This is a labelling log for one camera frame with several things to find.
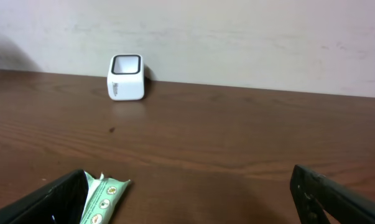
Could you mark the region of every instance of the black object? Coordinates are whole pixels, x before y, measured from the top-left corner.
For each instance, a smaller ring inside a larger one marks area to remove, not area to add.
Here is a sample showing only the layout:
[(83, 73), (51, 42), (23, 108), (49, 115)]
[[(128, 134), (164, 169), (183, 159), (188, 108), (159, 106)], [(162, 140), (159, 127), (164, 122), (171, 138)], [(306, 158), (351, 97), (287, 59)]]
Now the black object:
[(79, 224), (87, 195), (85, 172), (76, 170), (0, 209), (0, 224)]
[(290, 190), (303, 224), (330, 223), (323, 210), (341, 224), (375, 223), (374, 202), (304, 166), (295, 166)]

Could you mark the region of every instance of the wooden table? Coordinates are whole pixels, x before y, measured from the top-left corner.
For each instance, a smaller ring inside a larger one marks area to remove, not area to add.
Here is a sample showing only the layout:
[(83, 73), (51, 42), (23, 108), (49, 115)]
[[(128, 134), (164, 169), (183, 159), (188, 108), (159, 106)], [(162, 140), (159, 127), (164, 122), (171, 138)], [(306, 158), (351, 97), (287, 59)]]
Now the wooden table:
[(0, 208), (82, 168), (133, 180), (113, 223), (298, 223), (295, 164), (375, 201), (375, 98), (0, 71)]

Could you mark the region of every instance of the white square cup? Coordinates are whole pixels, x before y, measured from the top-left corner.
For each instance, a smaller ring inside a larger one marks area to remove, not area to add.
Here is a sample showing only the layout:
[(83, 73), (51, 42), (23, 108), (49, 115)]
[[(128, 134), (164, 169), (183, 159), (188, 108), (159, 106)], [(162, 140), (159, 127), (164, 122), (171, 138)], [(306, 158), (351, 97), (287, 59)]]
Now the white square cup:
[(140, 100), (144, 96), (144, 64), (138, 54), (112, 57), (107, 75), (108, 95), (113, 100)]

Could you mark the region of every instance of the white wall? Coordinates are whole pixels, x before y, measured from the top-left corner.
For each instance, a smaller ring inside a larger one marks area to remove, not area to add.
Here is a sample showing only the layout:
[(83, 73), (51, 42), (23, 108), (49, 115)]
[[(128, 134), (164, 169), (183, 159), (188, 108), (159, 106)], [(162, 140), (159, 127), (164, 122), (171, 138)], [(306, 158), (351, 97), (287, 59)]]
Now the white wall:
[(2, 40), (24, 70), (138, 53), (157, 80), (375, 96), (375, 0), (0, 0)]

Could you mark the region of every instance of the snack wrapper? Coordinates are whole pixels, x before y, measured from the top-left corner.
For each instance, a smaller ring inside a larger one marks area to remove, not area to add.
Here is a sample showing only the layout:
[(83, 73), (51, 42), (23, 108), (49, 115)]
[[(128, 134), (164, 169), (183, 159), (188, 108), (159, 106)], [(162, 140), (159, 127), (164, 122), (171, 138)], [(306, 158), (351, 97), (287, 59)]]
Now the snack wrapper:
[(85, 175), (89, 190), (80, 224), (107, 224), (130, 180), (121, 182), (105, 178), (103, 173), (99, 179), (94, 179), (87, 172)]

